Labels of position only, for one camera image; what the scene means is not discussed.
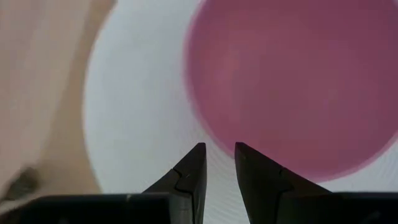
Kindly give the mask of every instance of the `white surface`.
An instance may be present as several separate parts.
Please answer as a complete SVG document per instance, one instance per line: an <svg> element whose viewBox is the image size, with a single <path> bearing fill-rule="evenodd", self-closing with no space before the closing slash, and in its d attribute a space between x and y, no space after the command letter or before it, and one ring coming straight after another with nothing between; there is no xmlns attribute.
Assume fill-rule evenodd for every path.
<svg viewBox="0 0 398 224"><path fill-rule="evenodd" d="M182 80L182 50L199 0L119 0L88 70L85 133L105 193L141 192L197 142L208 148L205 224L249 223L234 161L192 113ZM398 145L330 190L398 191Z"/></svg>

